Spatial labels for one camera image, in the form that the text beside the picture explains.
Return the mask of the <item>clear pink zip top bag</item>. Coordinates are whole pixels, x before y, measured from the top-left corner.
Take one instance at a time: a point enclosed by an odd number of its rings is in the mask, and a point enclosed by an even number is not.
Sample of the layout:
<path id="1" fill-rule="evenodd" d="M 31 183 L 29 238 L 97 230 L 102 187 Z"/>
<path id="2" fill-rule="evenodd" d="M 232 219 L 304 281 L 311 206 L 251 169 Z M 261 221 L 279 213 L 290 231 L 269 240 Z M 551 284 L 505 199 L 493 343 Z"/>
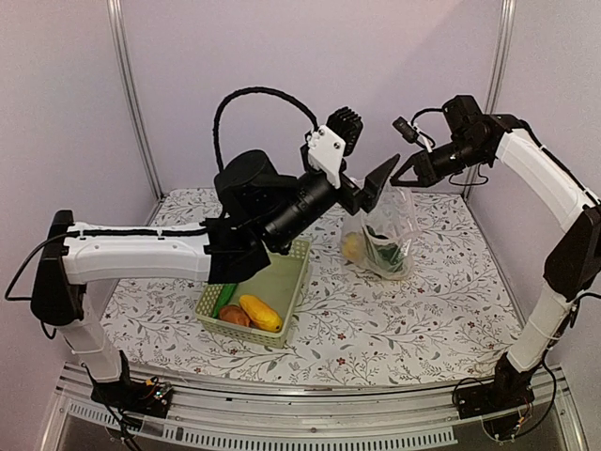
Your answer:
<path id="1" fill-rule="evenodd" d="M 411 190 L 387 186 L 371 212 L 345 216 L 340 251 L 359 268 L 400 281 L 412 271 L 411 247 L 419 233 Z"/>

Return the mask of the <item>yellow lemon toy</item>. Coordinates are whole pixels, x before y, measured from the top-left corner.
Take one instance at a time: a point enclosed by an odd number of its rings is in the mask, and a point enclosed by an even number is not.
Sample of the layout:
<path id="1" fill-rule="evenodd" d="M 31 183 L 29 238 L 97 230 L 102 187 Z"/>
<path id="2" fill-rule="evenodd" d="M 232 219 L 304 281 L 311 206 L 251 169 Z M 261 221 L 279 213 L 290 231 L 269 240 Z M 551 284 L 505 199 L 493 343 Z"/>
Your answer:
<path id="1" fill-rule="evenodd" d="M 345 235 L 342 239 L 341 253 L 348 261 L 361 261 L 364 255 L 362 236 L 354 232 Z"/>

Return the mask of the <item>green bok choy toy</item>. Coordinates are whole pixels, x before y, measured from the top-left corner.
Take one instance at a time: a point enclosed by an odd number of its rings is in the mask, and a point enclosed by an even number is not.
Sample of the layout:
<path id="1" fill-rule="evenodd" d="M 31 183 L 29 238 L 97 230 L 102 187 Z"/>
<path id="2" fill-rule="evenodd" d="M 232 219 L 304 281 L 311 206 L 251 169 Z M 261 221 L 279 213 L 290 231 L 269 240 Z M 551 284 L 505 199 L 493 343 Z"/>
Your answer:
<path id="1" fill-rule="evenodd" d="M 370 225 L 362 227 L 364 260 L 369 270 L 386 279 L 400 279 L 409 270 L 410 241 L 377 233 Z"/>

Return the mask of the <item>orange yellow mango toy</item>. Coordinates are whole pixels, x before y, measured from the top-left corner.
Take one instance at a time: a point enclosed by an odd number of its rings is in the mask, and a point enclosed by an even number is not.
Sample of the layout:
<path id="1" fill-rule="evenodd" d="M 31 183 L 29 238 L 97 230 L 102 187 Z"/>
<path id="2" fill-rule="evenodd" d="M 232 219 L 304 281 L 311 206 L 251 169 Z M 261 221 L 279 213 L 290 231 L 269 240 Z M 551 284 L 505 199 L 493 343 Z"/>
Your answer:
<path id="1" fill-rule="evenodd" d="M 283 321 L 279 314 L 258 297 L 242 295 L 239 298 L 239 306 L 258 329 L 270 333 L 279 333 L 282 330 Z"/>

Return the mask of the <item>green bitter gourd toy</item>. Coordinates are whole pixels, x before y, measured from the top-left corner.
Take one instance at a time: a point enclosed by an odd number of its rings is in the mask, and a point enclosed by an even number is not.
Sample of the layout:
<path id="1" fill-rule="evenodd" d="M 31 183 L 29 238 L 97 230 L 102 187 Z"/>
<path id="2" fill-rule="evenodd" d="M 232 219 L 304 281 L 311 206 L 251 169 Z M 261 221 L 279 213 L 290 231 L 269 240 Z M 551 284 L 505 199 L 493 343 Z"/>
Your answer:
<path id="1" fill-rule="evenodd" d="M 217 299 L 215 301 L 215 304 L 213 306 L 213 310 L 212 310 L 212 314 L 211 314 L 211 316 L 214 319 L 217 319 L 219 317 L 219 313 L 222 308 L 224 308 L 225 306 L 228 306 L 237 287 L 238 287 L 237 284 L 225 284 L 222 286 L 221 291 L 219 292 Z"/>

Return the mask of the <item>brown bread roll toy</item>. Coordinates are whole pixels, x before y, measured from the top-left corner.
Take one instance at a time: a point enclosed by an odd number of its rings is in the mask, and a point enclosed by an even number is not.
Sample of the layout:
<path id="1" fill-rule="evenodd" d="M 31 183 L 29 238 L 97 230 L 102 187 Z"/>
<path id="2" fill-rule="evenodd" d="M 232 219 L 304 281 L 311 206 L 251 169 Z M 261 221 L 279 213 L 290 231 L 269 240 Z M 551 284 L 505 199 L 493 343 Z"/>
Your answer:
<path id="1" fill-rule="evenodd" d="M 238 305 L 226 305 L 222 307 L 218 316 L 219 320 L 243 327 L 249 327 L 251 324 L 251 320 L 246 312 Z"/>

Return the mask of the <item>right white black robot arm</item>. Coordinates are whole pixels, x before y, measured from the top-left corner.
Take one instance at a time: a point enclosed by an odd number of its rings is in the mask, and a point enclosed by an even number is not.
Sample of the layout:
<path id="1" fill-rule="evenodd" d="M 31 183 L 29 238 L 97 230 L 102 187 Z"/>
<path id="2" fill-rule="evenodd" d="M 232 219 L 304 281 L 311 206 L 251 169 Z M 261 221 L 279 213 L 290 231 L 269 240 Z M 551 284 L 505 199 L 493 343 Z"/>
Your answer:
<path id="1" fill-rule="evenodd" d="M 554 224 L 541 291 L 517 341 L 502 355 L 485 401 L 506 409 L 531 383 L 578 311 L 578 297 L 600 272 L 600 200 L 511 115 L 470 114 L 448 119 L 448 144 L 422 149 L 392 176 L 394 186 L 431 187 L 469 167 L 500 163 L 532 191 Z"/>

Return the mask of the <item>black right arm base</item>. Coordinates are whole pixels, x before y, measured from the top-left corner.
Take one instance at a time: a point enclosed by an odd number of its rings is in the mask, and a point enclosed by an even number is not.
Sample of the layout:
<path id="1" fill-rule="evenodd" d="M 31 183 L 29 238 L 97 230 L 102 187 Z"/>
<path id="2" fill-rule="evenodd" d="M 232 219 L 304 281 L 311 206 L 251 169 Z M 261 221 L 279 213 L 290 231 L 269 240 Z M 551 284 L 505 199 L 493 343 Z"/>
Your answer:
<path id="1" fill-rule="evenodd" d="M 452 402 L 461 419 L 502 412 L 526 406 L 533 401 L 531 377 L 514 381 L 495 378 L 488 383 L 466 378 L 452 392 Z"/>

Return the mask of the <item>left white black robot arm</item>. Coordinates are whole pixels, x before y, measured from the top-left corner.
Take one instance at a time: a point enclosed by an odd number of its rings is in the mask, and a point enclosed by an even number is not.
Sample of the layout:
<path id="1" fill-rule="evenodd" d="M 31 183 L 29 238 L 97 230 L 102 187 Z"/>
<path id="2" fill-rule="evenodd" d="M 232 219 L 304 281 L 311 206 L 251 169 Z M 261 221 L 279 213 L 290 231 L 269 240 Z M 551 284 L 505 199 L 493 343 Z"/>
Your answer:
<path id="1" fill-rule="evenodd" d="M 63 335 L 94 381 L 120 408 L 139 400 L 122 353 L 84 307 L 90 282 L 175 278 L 211 284 L 240 283 L 286 254 L 291 242 L 334 205 L 349 213 L 377 204 L 399 158 L 368 174 L 362 187 L 345 175 L 332 185 L 307 168 L 299 178 L 277 173 L 266 152 L 248 150 L 214 180 L 224 215 L 197 223 L 128 228 L 77 223 L 58 211 L 43 243 L 32 293 L 32 313 Z"/>

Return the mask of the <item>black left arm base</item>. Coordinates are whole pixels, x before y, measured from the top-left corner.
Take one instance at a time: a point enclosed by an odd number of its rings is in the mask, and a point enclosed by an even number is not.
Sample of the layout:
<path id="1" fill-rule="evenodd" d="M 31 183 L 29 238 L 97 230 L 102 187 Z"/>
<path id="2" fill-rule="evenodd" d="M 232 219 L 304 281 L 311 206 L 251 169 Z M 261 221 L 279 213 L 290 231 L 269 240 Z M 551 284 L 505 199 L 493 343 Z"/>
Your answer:
<path id="1" fill-rule="evenodd" d="M 94 382 L 91 399 L 99 404 L 125 412 L 166 418 L 173 397 L 173 386 L 152 378 L 145 382 Z"/>

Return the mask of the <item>beige perforated plastic basket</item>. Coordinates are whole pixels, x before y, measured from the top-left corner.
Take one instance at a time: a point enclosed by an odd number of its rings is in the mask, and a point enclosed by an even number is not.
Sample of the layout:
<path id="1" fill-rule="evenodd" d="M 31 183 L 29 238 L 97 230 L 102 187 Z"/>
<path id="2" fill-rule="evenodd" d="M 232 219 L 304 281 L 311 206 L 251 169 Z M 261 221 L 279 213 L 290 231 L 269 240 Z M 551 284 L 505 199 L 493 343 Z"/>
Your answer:
<path id="1" fill-rule="evenodd" d="M 195 308 L 197 319 L 214 334 L 282 348 L 309 278 L 309 255 L 310 242 L 295 240 L 288 255 L 271 254 L 271 264 L 253 278 L 205 286 Z"/>

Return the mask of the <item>floral white table mat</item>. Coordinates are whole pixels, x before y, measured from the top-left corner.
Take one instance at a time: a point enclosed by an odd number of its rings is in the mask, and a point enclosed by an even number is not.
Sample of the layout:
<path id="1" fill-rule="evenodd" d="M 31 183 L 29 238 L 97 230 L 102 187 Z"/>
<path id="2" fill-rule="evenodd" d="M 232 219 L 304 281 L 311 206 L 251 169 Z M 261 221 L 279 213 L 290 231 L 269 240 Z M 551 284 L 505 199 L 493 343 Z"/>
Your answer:
<path id="1" fill-rule="evenodd" d="M 395 385 L 489 375 L 520 324 L 463 199 L 413 196 L 420 234 L 412 273 L 385 281 L 346 262 L 343 212 L 304 237 L 310 277 L 275 349 L 213 334 L 196 319 L 203 287 L 126 279 L 101 322 L 133 363 L 246 381 Z"/>

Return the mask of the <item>right aluminium frame post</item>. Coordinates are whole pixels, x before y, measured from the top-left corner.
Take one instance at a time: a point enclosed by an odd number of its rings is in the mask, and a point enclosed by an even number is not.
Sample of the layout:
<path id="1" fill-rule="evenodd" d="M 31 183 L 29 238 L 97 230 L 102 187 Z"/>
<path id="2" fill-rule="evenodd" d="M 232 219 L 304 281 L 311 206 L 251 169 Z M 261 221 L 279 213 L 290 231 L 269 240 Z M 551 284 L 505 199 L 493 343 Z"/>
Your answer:
<path id="1" fill-rule="evenodd" d="M 488 90 L 485 98 L 485 112 L 494 113 L 497 108 L 501 94 L 501 86 L 509 57 L 511 41 L 513 36 L 513 27 L 516 15 L 516 0 L 501 1 L 501 16 L 499 21 L 499 30 L 494 52 L 492 72 L 488 84 Z M 471 168 L 467 174 L 467 186 L 463 188 L 462 197 L 466 203 L 470 201 L 471 195 L 479 184 L 485 181 L 478 175 L 481 165 Z"/>

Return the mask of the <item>aluminium frame post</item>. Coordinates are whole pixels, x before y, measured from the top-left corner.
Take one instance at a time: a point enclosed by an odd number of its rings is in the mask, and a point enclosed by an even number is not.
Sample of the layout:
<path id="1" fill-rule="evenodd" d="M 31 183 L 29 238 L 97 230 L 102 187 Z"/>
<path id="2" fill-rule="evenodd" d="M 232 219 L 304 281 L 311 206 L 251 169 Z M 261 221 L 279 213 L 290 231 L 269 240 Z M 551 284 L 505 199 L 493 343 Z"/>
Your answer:
<path id="1" fill-rule="evenodd" d="M 147 137 L 146 125 L 137 94 L 127 41 L 122 2 L 119 0 L 108 0 L 106 5 L 116 53 L 117 68 L 119 71 L 126 106 L 131 120 L 134 139 L 136 141 L 150 190 L 153 196 L 158 201 L 161 201 L 164 198 L 164 189 L 162 187 L 159 171 Z"/>
<path id="2" fill-rule="evenodd" d="M 488 90 L 485 98 L 485 112 L 494 113 L 497 108 L 501 94 L 501 86 L 509 57 L 511 41 L 513 36 L 513 27 L 516 15 L 516 0 L 501 1 L 501 16 L 499 21 L 499 30 L 494 52 L 492 72 L 488 84 Z M 467 186 L 463 188 L 462 197 L 466 203 L 470 201 L 471 195 L 479 184 L 485 181 L 478 175 L 481 165 L 471 168 L 467 174 Z"/>

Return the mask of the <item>aluminium front rail frame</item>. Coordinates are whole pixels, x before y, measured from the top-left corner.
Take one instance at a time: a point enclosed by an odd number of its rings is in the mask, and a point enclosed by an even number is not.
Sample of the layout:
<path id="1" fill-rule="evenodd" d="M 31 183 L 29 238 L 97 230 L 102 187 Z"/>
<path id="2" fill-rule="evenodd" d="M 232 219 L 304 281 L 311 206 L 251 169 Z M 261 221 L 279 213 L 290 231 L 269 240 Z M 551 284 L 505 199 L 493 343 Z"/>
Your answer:
<path id="1" fill-rule="evenodd" d="M 143 417 L 141 450 L 590 450 L 559 366 L 539 371 L 525 435 L 492 439 L 482 417 L 461 418 L 453 382 L 304 386 L 239 381 L 134 365 L 173 384 L 168 415 Z"/>

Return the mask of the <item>left aluminium frame post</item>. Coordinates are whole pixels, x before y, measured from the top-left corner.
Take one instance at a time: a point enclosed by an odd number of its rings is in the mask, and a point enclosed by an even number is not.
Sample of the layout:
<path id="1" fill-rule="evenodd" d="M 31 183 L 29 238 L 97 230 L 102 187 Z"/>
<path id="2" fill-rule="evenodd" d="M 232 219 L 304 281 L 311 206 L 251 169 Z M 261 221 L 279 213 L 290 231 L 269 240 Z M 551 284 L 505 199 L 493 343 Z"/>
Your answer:
<path id="1" fill-rule="evenodd" d="M 164 198 L 164 189 L 162 187 L 159 171 L 147 137 L 146 125 L 137 94 L 127 41 L 122 2 L 119 0 L 108 0 L 106 5 L 116 53 L 117 68 L 119 71 L 126 106 L 131 120 L 134 139 L 136 141 L 150 190 L 153 196 L 158 201 L 161 201 Z"/>

